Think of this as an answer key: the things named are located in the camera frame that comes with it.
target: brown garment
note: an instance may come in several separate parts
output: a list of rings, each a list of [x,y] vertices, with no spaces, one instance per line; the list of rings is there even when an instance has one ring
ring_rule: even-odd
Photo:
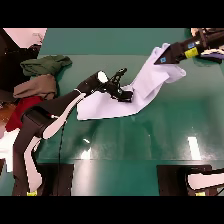
[[[41,96],[51,100],[57,94],[56,81],[53,75],[41,75],[14,88],[15,98]]]

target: dark green garment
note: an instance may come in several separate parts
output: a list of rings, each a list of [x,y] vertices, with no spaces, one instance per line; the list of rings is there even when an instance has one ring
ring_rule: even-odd
[[[40,59],[26,60],[20,63],[25,76],[56,75],[61,67],[70,65],[72,61],[63,55],[46,56]]]

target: cable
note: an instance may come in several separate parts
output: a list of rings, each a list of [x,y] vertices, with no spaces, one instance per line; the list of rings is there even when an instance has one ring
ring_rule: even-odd
[[[61,148],[62,148],[62,139],[63,139],[63,134],[64,134],[64,129],[65,129],[65,124],[62,125],[62,130],[61,130],[61,140],[60,140],[60,145],[58,149],[58,183],[57,183],[57,196],[58,196],[58,188],[59,188],[59,173],[60,173],[60,163],[61,163]]]
[[[221,191],[219,191],[217,194],[215,194],[214,196],[220,195],[223,191],[224,191],[224,188]]]

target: green table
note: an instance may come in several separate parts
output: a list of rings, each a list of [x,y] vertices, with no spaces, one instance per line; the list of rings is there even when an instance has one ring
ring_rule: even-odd
[[[183,28],[48,29],[39,58],[50,54],[71,58],[72,66],[57,76],[59,95],[64,95],[97,70],[111,77],[127,67],[122,85],[129,84],[155,46],[189,36]],[[74,109],[61,151],[62,162],[75,166],[72,195],[158,195],[158,164],[224,167],[223,66],[195,58],[180,66],[187,76],[165,84],[136,115],[78,121]],[[61,130],[42,141],[38,162],[58,162],[60,135]],[[193,161],[188,137],[197,140],[201,161]]]

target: yellow tape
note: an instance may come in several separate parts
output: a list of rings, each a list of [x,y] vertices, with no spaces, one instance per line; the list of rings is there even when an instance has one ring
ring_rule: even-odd
[[[198,193],[195,193],[195,194],[196,194],[196,196],[206,196],[205,192],[198,192]]]
[[[184,53],[186,55],[186,58],[192,58],[192,57],[198,55],[198,49],[196,47],[194,47],[188,51],[185,51]]]
[[[37,196],[37,191],[34,192],[27,192],[27,196]]]

